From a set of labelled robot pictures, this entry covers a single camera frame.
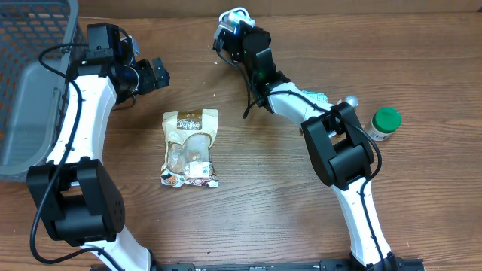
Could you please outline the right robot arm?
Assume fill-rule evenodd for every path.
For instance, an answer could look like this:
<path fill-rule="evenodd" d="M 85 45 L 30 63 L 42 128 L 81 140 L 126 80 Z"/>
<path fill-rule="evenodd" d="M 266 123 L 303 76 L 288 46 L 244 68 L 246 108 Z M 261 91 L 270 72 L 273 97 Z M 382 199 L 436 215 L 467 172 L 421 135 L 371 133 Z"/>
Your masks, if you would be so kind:
<path fill-rule="evenodd" d="M 339 201 L 350 238 L 350 270 L 396 270 L 395 255 L 383 236 L 371 193 L 380 171 L 381 153 L 361 128 L 348 102 L 319 104 L 277 70 L 270 34 L 247 19 L 220 20 L 214 34 L 216 53 L 230 54 L 227 63 L 246 83 L 247 107 L 264 107 L 301 128 L 312 167 Z"/>

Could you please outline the yellow liquid bottle silver cap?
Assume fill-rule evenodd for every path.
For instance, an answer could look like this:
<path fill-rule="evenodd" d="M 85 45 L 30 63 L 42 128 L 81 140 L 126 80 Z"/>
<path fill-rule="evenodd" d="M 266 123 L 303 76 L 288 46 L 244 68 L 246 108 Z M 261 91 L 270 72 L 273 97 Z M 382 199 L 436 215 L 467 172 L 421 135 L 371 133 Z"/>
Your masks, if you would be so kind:
<path fill-rule="evenodd" d="M 340 99 L 337 102 L 337 108 L 353 108 L 356 109 L 359 104 L 359 100 L 356 96 L 347 96 L 343 99 Z"/>

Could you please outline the green lid labelled jar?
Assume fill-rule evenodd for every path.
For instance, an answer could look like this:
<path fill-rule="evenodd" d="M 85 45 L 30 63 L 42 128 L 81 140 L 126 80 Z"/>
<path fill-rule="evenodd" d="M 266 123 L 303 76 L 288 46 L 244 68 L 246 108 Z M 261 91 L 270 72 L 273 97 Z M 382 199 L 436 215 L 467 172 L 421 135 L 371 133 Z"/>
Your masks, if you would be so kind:
<path fill-rule="evenodd" d="M 365 125 L 365 132 L 377 142 L 386 140 L 402 122 L 400 113 L 391 107 L 381 108 Z"/>

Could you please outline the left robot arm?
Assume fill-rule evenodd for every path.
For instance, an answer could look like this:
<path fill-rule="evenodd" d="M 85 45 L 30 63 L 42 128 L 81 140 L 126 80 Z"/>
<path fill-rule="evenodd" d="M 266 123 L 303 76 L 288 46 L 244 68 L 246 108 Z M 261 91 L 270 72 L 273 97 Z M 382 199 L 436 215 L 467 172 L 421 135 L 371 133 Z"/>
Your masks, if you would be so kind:
<path fill-rule="evenodd" d="M 167 87 L 169 73 L 160 59 L 137 59 L 133 38 L 119 26 L 90 24 L 87 37 L 81 57 L 62 73 L 69 101 L 56 144 L 46 163 L 27 173 L 37 208 L 32 225 L 75 255 L 96 255 L 109 270 L 156 270 L 153 253 L 126 227 L 124 200 L 102 154 L 112 109 Z"/>

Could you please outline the teal wet wipes pack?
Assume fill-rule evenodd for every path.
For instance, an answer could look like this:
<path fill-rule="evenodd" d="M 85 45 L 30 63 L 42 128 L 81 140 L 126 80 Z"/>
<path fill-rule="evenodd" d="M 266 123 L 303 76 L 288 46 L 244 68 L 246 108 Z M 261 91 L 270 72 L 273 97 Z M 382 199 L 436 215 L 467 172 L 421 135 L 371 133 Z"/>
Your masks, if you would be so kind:
<path fill-rule="evenodd" d="M 311 99 L 316 100 L 317 102 L 328 103 L 328 97 L 324 93 L 311 92 L 307 90 L 303 90 L 303 93 L 309 96 Z"/>

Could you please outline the brown snack bag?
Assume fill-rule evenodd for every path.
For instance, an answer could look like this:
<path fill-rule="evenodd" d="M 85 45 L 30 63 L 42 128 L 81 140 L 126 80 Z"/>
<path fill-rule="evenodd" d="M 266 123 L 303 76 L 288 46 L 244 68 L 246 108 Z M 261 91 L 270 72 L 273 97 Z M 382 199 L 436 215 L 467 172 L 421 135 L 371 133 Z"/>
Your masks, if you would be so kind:
<path fill-rule="evenodd" d="M 184 185 L 218 187 L 210 154 L 218 133 L 218 121 L 216 109 L 163 114 L 166 153 L 161 166 L 161 184 L 174 188 Z"/>

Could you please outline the teal tissue pack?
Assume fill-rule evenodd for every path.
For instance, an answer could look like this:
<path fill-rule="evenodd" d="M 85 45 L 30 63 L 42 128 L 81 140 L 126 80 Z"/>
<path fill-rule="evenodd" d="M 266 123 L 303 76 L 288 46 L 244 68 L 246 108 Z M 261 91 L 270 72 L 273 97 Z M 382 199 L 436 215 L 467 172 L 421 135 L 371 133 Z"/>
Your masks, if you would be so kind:
<path fill-rule="evenodd" d="M 233 28 L 233 33 L 238 33 L 239 23 L 246 19 L 246 14 L 243 11 L 233 11 L 227 16 L 229 24 Z"/>

